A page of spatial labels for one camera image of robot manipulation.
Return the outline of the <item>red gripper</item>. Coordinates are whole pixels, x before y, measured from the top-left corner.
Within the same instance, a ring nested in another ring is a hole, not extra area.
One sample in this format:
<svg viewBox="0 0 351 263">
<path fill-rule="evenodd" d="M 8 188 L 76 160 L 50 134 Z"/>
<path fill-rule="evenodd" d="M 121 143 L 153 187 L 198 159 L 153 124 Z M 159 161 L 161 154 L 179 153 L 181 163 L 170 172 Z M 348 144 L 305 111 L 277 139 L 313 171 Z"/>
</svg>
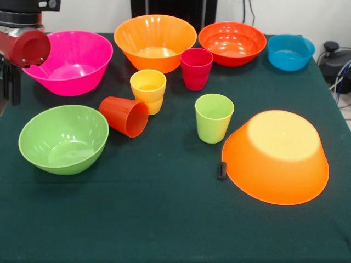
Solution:
<svg viewBox="0 0 351 263">
<path fill-rule="evenodd" d="M 1 98 L 8 98 L 7 64 L 9 68 L 9 98 L 13 106 L 21 100 L 21 70 L 31 65 L 41 65 L 50 54 L 50 40 L 41 30 L 16 28 L 1 31 Z"/>
</svg>

